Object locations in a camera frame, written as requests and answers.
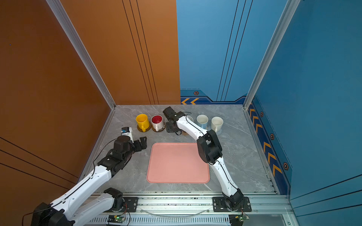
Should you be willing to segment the light blue woven coaster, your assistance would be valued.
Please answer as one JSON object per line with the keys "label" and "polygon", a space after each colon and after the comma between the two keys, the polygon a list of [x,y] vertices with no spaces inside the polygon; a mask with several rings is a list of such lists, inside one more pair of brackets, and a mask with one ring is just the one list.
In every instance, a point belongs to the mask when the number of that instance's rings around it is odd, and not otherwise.
{"label": "light blue woven coaster", "polygon": [[221,133],[222,133],[222,129],[219,129],[219,130],[216,130],[215,131],[216,132],[216,135],[221,135]]}

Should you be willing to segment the yellow mug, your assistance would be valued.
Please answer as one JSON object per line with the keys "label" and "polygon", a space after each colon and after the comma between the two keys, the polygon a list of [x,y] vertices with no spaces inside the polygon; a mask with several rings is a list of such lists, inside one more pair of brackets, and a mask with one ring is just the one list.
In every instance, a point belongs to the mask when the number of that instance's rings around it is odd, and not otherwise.
{"label": "yellow mug", "polygon": [[139,125],[139,127],[145,131],[146,128],[149,127],[149,119],[148,116],[146,114],[140,114],[136,117],[136,121],[137,121],[137,125]]}

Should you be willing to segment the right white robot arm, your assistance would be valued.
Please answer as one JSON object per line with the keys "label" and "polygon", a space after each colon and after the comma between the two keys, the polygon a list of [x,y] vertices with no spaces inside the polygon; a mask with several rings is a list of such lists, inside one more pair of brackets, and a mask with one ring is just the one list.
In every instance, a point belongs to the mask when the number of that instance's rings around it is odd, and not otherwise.
{"label": "right white robot arm", "polygon": [[184,112],[175,112],[170,106],[163,110],[163,114],[167,119],[167,127],[173,132],[184,131],[196,140],[200,158],[211,167],[221,185],[226,207],[230,211],[243,209],[246,198],[225,165],[216,132],[198,126],[188,120]]}

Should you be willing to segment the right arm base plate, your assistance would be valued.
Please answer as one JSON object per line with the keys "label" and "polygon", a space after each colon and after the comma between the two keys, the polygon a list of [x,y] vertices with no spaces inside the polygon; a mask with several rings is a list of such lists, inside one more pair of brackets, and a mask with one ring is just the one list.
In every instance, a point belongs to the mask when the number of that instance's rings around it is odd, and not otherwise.
{"label": "right arm base plate", "polygon": [[214,212],[251,212],[252,207],[248,197],[244,197],[243,203],[237,210],[231,210],[227,207],[224,197],[213,197],[213,211]]}

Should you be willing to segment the glossy round wooden coaster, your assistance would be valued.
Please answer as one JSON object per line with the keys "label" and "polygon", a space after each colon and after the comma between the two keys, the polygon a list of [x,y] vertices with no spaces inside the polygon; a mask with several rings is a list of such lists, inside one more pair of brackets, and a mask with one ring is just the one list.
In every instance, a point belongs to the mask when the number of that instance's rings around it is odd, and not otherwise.
{"label": "glossy round wooden coaster", "polygon": [[151,128],[152,128],[152,130],[153,130],[154,132],[162,132],[162,131],[165,130],[166,125],[164,125],[163,128],[161,128],[161,129],[159,129],[159,130],[156,130],[153,125],[151,125]]}

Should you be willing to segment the light blue mug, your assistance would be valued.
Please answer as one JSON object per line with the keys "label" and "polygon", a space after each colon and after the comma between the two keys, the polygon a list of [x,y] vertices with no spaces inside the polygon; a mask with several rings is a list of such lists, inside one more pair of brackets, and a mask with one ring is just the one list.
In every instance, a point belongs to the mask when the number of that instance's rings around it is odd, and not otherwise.
{"label": "light blue mug", "polygon": [[208,129],[208,117],[206,115],[198,115],[197,116],[197,125],[202,129]]}

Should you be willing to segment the red inside white mug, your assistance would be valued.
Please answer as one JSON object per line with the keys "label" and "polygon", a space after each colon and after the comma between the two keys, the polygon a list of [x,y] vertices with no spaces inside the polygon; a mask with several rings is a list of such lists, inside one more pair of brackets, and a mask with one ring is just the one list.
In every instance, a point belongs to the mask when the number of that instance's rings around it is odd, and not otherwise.
{"label": "red inside white mug", "polygon": [[151,118],[151,123],[156,130],[159,130],[164,126],[163,117],[161,115],[155,115]]}

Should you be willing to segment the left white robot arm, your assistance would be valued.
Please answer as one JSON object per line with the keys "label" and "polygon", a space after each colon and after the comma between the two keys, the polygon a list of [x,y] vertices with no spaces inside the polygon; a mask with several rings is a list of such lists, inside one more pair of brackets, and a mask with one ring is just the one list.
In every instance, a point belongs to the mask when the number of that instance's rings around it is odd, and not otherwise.
{"label": "left white robot arm", "polygon": [[114,139],[114,147],[78,184],[50,204],[41,203],[32,213],[32,226],[84,226],[99,214],[126,211],[123,193],[107,188],[98,198],[84,202],[104,183],[123,170],[135,152],[147,148],[147,138],[133,141],[129,136]]}

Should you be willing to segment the matte round wooden coaster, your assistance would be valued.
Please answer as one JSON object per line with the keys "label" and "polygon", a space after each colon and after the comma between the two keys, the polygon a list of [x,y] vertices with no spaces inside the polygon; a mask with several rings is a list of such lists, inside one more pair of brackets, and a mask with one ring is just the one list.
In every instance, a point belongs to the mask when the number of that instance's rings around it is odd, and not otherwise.
{"label": "matte round wooden coaster", "polygon": [[139,127],[139,125],[137,125],[137,130],[140,131],[140,132],[147,132],[147,131],[149,131],[151,128],[152,128],[152,124],[149,124],[149,127],[146,128],[145,131],[143,131],[143,130]]}

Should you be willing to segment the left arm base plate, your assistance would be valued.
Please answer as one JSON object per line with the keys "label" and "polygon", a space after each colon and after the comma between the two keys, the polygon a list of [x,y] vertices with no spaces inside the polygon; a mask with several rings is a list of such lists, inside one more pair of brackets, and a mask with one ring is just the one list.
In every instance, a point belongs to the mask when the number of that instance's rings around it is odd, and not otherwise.
{"label": "left arm base plate", "polygon": [[116,198],[110,209],[111,212],[136,212],[138,206],[138,197]]}

